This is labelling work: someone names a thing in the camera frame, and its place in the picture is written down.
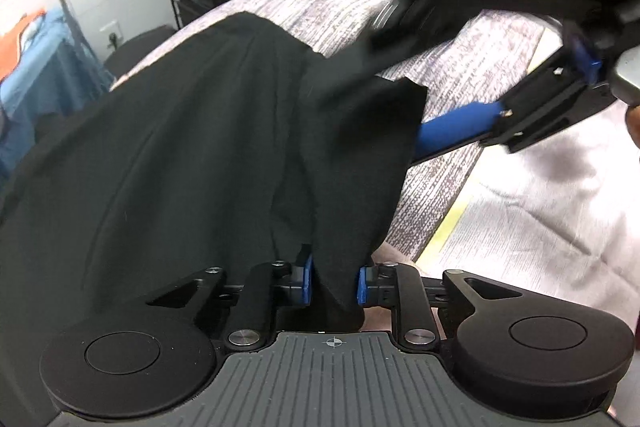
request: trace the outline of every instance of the black garment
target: black garment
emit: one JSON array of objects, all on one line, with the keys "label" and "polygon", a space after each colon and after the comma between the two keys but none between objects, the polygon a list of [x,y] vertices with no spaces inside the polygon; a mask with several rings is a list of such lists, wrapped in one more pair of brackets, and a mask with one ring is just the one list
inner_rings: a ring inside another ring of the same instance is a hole
[{"label": "black garment", "polygon": [[0,200],[0,421],[55,415],[38,375],[53,334],[203,267],[241,282],[310,245],[316,313],[359,327],[358,268],[426,97],[371,64],[363,46],[327,60],[238,14],[52,126]]}]

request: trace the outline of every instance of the ribbed gray plate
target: ribbed gray plate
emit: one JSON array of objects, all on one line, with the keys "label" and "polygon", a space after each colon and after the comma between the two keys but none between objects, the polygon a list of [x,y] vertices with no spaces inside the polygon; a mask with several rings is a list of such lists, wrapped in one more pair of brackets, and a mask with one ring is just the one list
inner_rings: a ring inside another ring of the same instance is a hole
[{"label": "ribbed gray plate", "polygon": [[[113,427],[62,413],[49,427]],[[232,355],[196,398],[118,427],[533,427],[471,400],[437,357],[408,355],[386,333],[281,333]],[[616,427],[604,413],[556,427]]]}]

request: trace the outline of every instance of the white cloth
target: white cloth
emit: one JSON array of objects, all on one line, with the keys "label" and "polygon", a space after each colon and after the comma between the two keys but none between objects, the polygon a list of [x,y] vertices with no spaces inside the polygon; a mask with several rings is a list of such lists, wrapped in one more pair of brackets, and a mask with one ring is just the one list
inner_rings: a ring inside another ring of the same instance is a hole
[{"label": "white cloth", "polygon": [[639,152],[625,106],[509,155],[482,154],[470,203],[432,277],[459,268],[610,312],[640,312]]}]

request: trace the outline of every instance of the orange garment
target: orange garment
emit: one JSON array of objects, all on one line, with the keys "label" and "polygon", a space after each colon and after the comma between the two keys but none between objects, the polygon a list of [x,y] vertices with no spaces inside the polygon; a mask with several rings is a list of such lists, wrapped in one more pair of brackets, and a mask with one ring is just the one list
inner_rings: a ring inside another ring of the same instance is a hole
[{"label": "orange garment", "polygon": [[18,64],[20,64],[20,57],[22,56],[20,39],[25,29],[45,13],[44,10],[38,10],[37,12],[24,16],[11,31],[0,37],[0,84],[2,84],[2,81],[12,74],[15,68],[18,67]]}]

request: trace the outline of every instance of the metal bolt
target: metal bolt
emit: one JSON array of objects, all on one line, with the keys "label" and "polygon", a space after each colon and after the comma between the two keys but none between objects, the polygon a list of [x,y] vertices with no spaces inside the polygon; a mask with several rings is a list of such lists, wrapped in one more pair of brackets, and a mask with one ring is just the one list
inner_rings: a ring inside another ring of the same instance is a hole
[{"label": "metal bolt", "polygon": [[415,344],[416,346],[426,346],[431,344],[436,335],[430,330],[410,330],[404,334],[404,339],[409,344]]},{"label": "metal bolt", "polygon": [[238,330],[229,335],[234,346],[253,346],[260,340],[260,333],[254,330]]}]

